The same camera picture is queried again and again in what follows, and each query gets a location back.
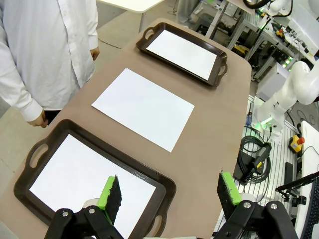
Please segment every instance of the brown tray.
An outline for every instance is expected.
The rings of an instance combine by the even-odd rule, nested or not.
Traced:
[[[69,134],[111,162],[155,186],[156,189],[153,196],[129,238],[143,238],[152,229],[155,217],[161,216],[161,225],[156,233],[156,237],[159,237],[165,228],[167,211],[176,192],[175,183],[169,178],[120,152],[68,119],[61,121],[47,138],[38,142],[29,152],[25,168],[13,189],[14,195],[19,201],[44,223],[47,225],[50,224],[54,211],[39,200],[30,191],[30,188]],[[47,144],[48,150],[40,156],[36,167],[32,168],[30,166],[32,156],[36,150],[44,144]]]
[[[155,53],[148,51],[147,48],[148,46],[164,31],[170,31],[171,33],[180,36],[214,54],[217,55],[215,63],[213,65],[213,68],[210,72],[209,78],[208,80],[205,80],[204,78],[194,74],[191,71],[188,71],[182,67],[180,67],[179,65],[172,63],[170,61],[168,61],[167,59],[156,55]],[[152,35],[150,35],[147,39],[146,39],[146,35],[150,34],[151,32],[153,32]],[[173,67],[176,67],[177,69],[179,69],[180,71],[192,76],[194,79],[199,80],[207,85],[210,86],[219,86],[221,78],[223,77],[223,75],[225,75],[225,73],[227,72],[227,54],[218,49],[217,47],[197,38],[194,35],[191,35],[177,27],[174,27],[172,25],[169,25],[165,22],[161,22],[159,24],[157,24],[155,27],[149,27],[148,29],[145,30],[143,37],[141,38],[141,40],[139,40],[136,43],[136,47],[143,53],[148,54],[156,59],[159,59]]]

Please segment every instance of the white paper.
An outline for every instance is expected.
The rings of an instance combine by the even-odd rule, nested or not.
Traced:
[[[49,160],[30,191],[52,210],[82,209],[99,198],[109,176],[117,175],[122,202],[114,226],[127,239],[153,195],[155,187],[107,160],[68,135]]]
[[[148,51],[208,80],[216,54],[164,30],[149,46]]]
[[[129,69],[125,69],[92,106],[169,152],[194,108]]]

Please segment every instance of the keyboard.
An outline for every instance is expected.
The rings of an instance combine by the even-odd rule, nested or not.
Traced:
[[[312,239],[314,225],[319,222],[319,178],[313,182],[302,239]]]

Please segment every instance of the bolt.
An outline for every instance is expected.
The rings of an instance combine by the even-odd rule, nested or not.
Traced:
[[[251,205],[250,205],[250,203],[244,203],[244,208],[250,208],[251,207]]]
[[[276,210],[277,209],[277,205],[273,203],[272,205],[270,205],[270,208]]]

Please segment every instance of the shirt cuff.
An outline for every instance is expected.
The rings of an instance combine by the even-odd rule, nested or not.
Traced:
[[[31,103],[25,107],[24,109],[20,110],[21,114],[23,115],[25,121],[30,122],[35,120],[40,116],[42,113],[43,108],[41,105],[38,104],[37,101],[32,99]]]
[[[93,50],[99,46],[98,35],[90,35],[89,36],[89,47],[90,50]]]

